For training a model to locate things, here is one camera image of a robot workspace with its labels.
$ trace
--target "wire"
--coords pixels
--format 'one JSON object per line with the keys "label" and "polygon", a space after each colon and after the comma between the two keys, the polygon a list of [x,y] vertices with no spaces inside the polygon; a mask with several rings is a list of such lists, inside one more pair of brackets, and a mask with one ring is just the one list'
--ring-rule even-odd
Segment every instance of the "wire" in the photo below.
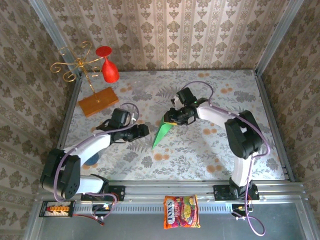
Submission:
{"label": "wire", "polygon": [[75,217],[84,217],[84,218],[92,219],[92,220],[95,220],[96,222],[98,222],[101,226],[105,225],[105,223],[104,223],[103,221],[100,221],[100,220],[96,219],[96,218],[93,217],[93,216],[87,216],[87,215],[82,215],[82,214],[72,214],[72,216],[75,216]]}
{"label": "wire", "polygon": [[131,113],[128,112],[128,114],[129,114],[129,122],[128,122],[127,125],[124,125],[124,126],[123,126],[124,128],[125,128],[125,127],[128,127],[128,126],[131,124]]}
{"label": "wire", "polygon": [[[258,154],[258,155],[256,155],[256,156],[251,157],[251,159],[250,159],[249,173],[248,173],[248,177],[247,177],[247,180],[246,180],[247,183],[246,183],[245,194],[244,194],[244,195],[245,195],[245,197],[244,197],[245,216],[246,216],[246,219],[247,219],[247,221],[248,221],[248,224],[249,224],[251,230],[252,230],[257,236],[262,237],[262,236],[264,236],[264,235],[266,234],[266,228],[265,228],[265,226],[263,225],[263,223],[262,223],[258,218],[254,217],[254,216],[249,216],[249,212],[248,212],[248,206],[247,206],[247,205],[248,205],[248,191],[249,191],[249,183],[250,183],[249,179],[250,179],[251,173],[252,173],[252,163],[253,163],[253,159],[268,155],[268,154],[270,153],[270,145],[268,144],[268,141],[267,141],[267,139],[265,138],[265,136],[262,134],[262,132],[261,132],[256,126],[254,126],[251,122],[247,121],[246,119],[244,119],[243,117],[241,117],[241,116],[239,116],[239,115],[237,115],[237,114],[235,114],[235,113],[230,112],[229,110],[226,110],[226,109],[224,109],[224,108],[221,108],[221,107],[219,107],[219,106],[215,106],[215,105],[211,104],[211,98],[212,98],[212,96],[214,95],[214,89],[213,89],[213,87],[212,87],[210,84],[208,84],[208,83],[206,83],[206,82],[204,82],[204,81],[192,81],[192,82],[189,82],[188,84],[186,84],[182,89],[184,89],[186,86],[188,86],[188,85],[190,85],[190,84],[192,84],[192,83],[202,83],[202,84],[207,85],[207,86],[210,88],[210,90],[211,90],[211,95],[209,96],[209,99],[208,99],[208,104],[209,104],[209,106],[210,106],[211,108],[213,108],[214,110],[220,112],[220,113],[233,116],[233,117],[241,120],[241,121],[244,122],[245,124],[247,124],[250,128],[252,128],[252,129],[261,137],[261,139],[263,140],[264,144],[266,145],[267,150],[266,150],[265,153]],[[256,220],[256,221],[262,226],[262,233],[258,233],[258,232],[254,229],[254,227],[253,227],[252,224],[251,224],[250,219]]]}
{"label": "wire", "polygon": [[252,198],[250,195],[248,195],[248,199],[249,199],[248,203],[251,205],[252,209],[254,209],[254,202],[252,201]]}
{"label": "wire", "polygon": [[[137,118],[136,120],[138,120],[139,118],[139,109],[138,107],[133,104],[133,103],[130,103],[130,102],[126,102],[124,104],[122,104],[121,106],[123,105],[132,105],[136,108],[136,111],[137,111]],[[59,178],[59,173],[60,173],[60,170],[62,168],[62,165],[64,164],[65,160],[67,159],[67,157],[73,153],[74,151],[76,151],[78,148],[82,147],[84,144],[86,144],[87,142],[91,141],[92,139],[95,139],[97,137],[100,137],[100,136],[106,136],[108,134],[111,134],[111,133],[116,133],[116,132],[121,132],[123,130],[127,130],[127,129],[130,129],[131,127],[133,126],[133,124],[130,124],[129,126],[127,127],[123,127],[123,128],[120,128],[120,129],[113,129],[113,130],[109,130],[109,131],[104,131],[104,132],[100,132],[100,133],[97,133],[97,134],[94,134],[90,137],[88,137],[87,139],[83,140],[82,142],[80,142],[78,145],[74,146],[73,148],[71,148],[61,159],[61,161],[59,162],[57,168],[56,168],[56,172],[55,172],[55,175],[54,175],[54,180],[53,180],[53,195],[54,195],[54,199],[57,201],[57,202],[63,202],[65,199],[60,197],[57,193],[57,185],[58,185],[58,178]],[[92,196],[107,196],[107,195],[103,195],[103,194],[98,194],[98,193],[87,193],[88,195],[92,195]]]}
{"label": "wire", "polygon": [[[118,194],[116,194],[115,192],[111,192],[111,194],[115,195],[117,201],[119,201],[119,196],[118,196]],[[113,206],[114,204],[115,204],[115,198],[113,198],[112,206]],[[92,216],[96,217],[96,216],[97,216],[97,215],[96,215],[96,212],[100,212],[100,211],[99,211],[100,209],[105,209],[105,208],[104,208],[104,207],[96,208],[96,209],[94,210]]]}
{"label": "wire", "polygon": [[110,197],[113,197],[114,201],[112,203],[112,207],[110,209],[110,211],[105,215],[103,216],[103,218],[105,219],[106,217],[108,217],[115,209],[115,205],[117,204],[118,200],[117,200],[117,197],[114,195],[114,194],[111,194],[111,193],[93,193],[93,192],[87,192],[86,194],[88,195],[91,195],[91,196],[95,196],[95,197],[104,197],[104,196],[110,196]]}
{"label": "wire", "polygon": [[237,215],[238,217],[242,218],[243,216],[241,216],[239,213],[237,213],[236,211],[232,211],[233,214]]}

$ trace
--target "wall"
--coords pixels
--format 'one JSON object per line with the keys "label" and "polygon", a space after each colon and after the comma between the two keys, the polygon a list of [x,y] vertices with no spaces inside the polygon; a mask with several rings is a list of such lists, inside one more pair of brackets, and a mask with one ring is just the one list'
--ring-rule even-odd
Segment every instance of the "wall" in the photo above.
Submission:
{"label": "wall", "polygon": [[320,225],[320,1],[305,0],[263,73],[286,152]]}
{"label": "wall", "polygon": [[288,2],[45,0],[70,46],[111,46],[120,70],[254,69]]}
{"label": "wall", "polygon": [[28,1],[0,1],[0,239],[20,239],[48,150],[57,144],[71,85]]}

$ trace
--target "blue object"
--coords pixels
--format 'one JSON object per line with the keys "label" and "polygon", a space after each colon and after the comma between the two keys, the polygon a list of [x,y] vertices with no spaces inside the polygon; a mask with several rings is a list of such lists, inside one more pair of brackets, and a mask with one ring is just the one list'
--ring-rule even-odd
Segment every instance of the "blue object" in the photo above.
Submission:
{"label": "blue object", "polygon": [[93,155],[92,157],[90,157],[84,164],[87,166],[92,166],[95,165],[99,160],[99,154],[96,153],[95,155]]}

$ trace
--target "metal frame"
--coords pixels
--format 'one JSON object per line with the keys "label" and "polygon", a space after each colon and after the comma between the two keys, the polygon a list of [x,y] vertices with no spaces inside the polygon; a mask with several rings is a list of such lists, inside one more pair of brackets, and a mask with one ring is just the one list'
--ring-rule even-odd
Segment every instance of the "metal frame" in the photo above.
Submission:
{"label": "metal frame", "polygon": [[[287,180],[254,181],[259,189],[260,200],[254,204],[293,203],[296,206],[306,239],[319,239],[319,230],[308,205],[304,187],[298,182]],[[111,181],[113,185],[126,187],[125,199],[119,202],[114,214],[160,214],[163,213],[163,200],[166,195],[187,196],[197,194],[201,214],[230,214],[230,204],[243,204],[243,201],[215,201],[213,186],[227,185],[228,181]],[[51,193],[38,194],[32,209],[26,240],[38,239],[44,218],[38,217],[42,201],[52,200]],[[75,198],[75,211],[78,214],[90,215],[94,204],[99,201],[81,201]]]}
{"label": "metal frame", "polygon": [[261,58],[256,66],[256,73],[261,76],[285,36],[304,0],[290,0],[279,23],[277,24]]}
{"label": "metal frame", "polygon": [[265,85],[262,81],[261,76],[257,75],[256,73],[254,74],[254,76],[255,76],[256,84],[259,89],[262,104],[264,106],[265,114],[266,114],[266,117],[267,117],[269,125],[270,125],[270,130],[271,130],[271,133],[272,133],[272,136],[274,139],[274,144],[275,144],[276,150],[278,152],[281,163],[284,165],[284,167],[286,169],[286,172],[284,172],[284,174],[287,174],[290,182],[295,182],[295,177],[292,172],[292,169],[291,169],[291,166],[290,166],[287,154],[286,154],[286,150],[285,150],[284,144],[282,142],[282,139],[281,139],[281,136],[279,133],[279,129],[278,129],[278,126],[276,123],[274,113],[272,111],[272,107],[271,107],[269,99],[268,99]]}
{"label": "metal frame", "polygon": [[70,128],[70,124],[71,124],[71,120],[72,120],[72,116],[74,114],[75,111],[75,107],[77,104],[77,100],[78,100],[78,95],[79,92],[81,90],[81,84],[82,84],[82,78],[79,77],[78,80],[75,81],[75,85],[72,91],[72,96],[70,99],[70,103],[68,106],[68,109],[66,111],[66,115],[64,118],[64,122],[63,122],[63,126],[61,129],[61,133],[58,139],[58,143],[57,143],[57,148],[58,149],[64,149],[65,148],[65,144],[66,144],[66,140],[67,140],[67,136],[68,136],[68,132],[69,132],[69,128]]}
{"label": "metal frame", "polygon": [[[50,35],[57,49],[67,47],[68,45],[61,35],[59,29],[57,28],[55,21],[48,11],[45,2],[43,0],[30,0],[30,4],[38,15],[40,21],[43,23],[46,31]],[[67,50],[62,57],[66,63],[73,63],[76,60],[69,50]],[[68,67],[70,70],[72,70],[73,68],[71,65],[69,65]],[[80,71],[76,69],[72,73],[78,74],[79,76]]]}

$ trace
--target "gray floor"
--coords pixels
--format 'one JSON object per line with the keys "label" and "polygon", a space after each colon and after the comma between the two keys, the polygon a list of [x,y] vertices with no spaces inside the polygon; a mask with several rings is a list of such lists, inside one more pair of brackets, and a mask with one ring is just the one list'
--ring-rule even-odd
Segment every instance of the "gray floor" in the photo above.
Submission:
{"label": "gray floor", "polygon": [[[247,221],[229,214],[202,214],[201,228],[163,229],[162,214],[112,214],[100,226],[84,217],[46,218],[40,240],[303,240],[297,210],[292,204],[254,206],[253,216],[266,227],[266,235],[256,236]],[[261,228],[255,223],[258,232]]]}

